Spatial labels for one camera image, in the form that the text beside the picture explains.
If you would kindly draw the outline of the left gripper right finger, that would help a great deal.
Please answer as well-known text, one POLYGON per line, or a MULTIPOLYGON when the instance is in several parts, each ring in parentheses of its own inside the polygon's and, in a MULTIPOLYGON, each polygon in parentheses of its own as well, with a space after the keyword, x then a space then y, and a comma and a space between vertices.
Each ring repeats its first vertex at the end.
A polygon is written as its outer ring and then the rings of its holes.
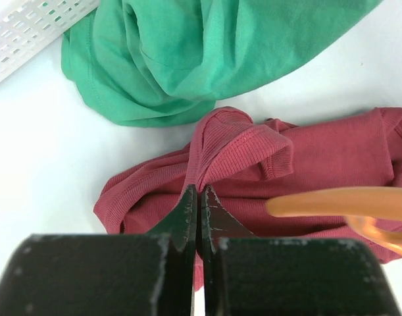
POLYGON ((202 194, 207 315, 398 315, 375 255, 350 238, 258 238, 202 194))

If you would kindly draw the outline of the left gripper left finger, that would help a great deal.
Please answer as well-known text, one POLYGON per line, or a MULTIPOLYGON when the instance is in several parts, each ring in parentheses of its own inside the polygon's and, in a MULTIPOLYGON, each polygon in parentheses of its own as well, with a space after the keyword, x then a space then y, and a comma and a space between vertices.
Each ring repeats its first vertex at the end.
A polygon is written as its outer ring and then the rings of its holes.
POLYGON ((0 315, 192 315, 197 192, 145 234, 32 235, 0 281, 0 315))

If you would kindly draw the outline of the red tank top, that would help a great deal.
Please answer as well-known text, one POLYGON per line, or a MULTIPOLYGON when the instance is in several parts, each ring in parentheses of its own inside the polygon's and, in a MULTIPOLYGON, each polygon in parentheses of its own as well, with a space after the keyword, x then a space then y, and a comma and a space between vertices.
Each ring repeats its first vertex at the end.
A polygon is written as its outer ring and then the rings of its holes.
POLYGON ((402 188, 402 108, 376 108, 310 126, 276 118, 255 124, 224 107, 205 116, 191 142, 111 178, 94 206, 111 234, 142 234, 187 186, 211 185, 221 204, 260 237, 356 238, 341 217, 274 218, 266 200, 352 186, 402 188))

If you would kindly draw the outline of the orange hanger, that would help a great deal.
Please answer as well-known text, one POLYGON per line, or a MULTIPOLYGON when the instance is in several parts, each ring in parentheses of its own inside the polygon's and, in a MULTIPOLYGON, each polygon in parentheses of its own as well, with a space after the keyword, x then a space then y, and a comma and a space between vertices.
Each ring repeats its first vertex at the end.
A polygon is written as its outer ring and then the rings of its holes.
POLYGON ((356 186, 303 192, 272 198, 266 210, 273 217, 342 216, 357 234, 402 255, 402 232, 376 226, 378 219, 402 221, 402 188, 356 186))

